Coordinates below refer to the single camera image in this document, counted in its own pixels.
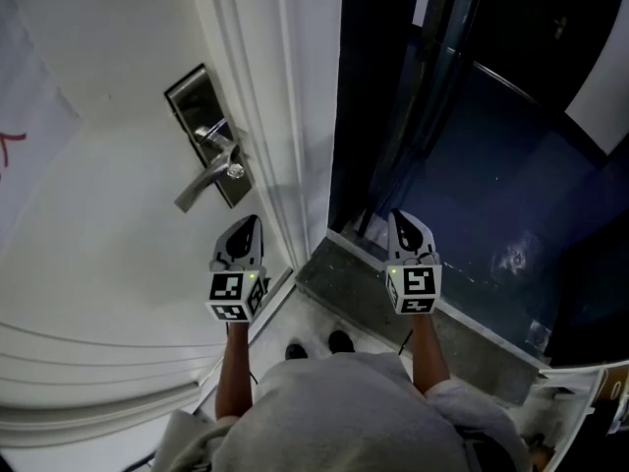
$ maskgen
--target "forearm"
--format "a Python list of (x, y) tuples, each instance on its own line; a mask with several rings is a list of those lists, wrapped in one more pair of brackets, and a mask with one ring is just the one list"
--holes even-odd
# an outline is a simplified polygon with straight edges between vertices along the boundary
[(430, 315), (413, 316), (413, 384), (426, 393), (436, 384), (450, 379), (439, 339)]
[(216, 392), (216, 419), (242, 416), (252, 406), (249, 379), (249, 324), (230, 324)]

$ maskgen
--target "black shoe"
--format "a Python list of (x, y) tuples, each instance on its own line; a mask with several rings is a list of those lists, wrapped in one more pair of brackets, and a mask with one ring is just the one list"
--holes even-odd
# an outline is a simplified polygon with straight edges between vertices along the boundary
[(286, 346), (284, 360), (297, 360), (298, 358), (308, 358), (308, 353), (301, 344), (293, 343)]
[(354, 353), (354, 343), (343, 330), (334, 330), (327, 339), (327, 345), (332, 353)]

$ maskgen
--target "red writing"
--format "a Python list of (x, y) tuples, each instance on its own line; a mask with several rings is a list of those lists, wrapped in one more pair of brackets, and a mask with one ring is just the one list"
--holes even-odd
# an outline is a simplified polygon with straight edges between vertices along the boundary
[(6, 135), (5, 133), (0, 133), (0, 148), (2, 149), (2, 154), (4, 156), (3, 162), (5, 168), (9, 167), (9, 150), (7, 149), (7, 142), (21, 142), (26, 139), (26, 133), (22, 133), (21, 135)]

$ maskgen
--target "white paper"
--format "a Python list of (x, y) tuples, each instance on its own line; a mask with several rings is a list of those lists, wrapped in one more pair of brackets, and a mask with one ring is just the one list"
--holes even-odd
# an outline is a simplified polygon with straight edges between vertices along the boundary
[(81, 125), (37, 56), (15, 1), (0, 0), (0, 254), (48, 164)]

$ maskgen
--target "dark blue floor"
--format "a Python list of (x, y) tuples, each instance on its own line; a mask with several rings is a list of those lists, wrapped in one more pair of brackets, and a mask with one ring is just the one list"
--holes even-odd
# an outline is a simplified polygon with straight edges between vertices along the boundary
[(446, 299), (532, 354), (533, 320), (552, 329), (559, 257), (629, 207), (629, 144), (595, 164), (541, 109), (473, 69), (429, 158), (392, 207), (432, 230)]

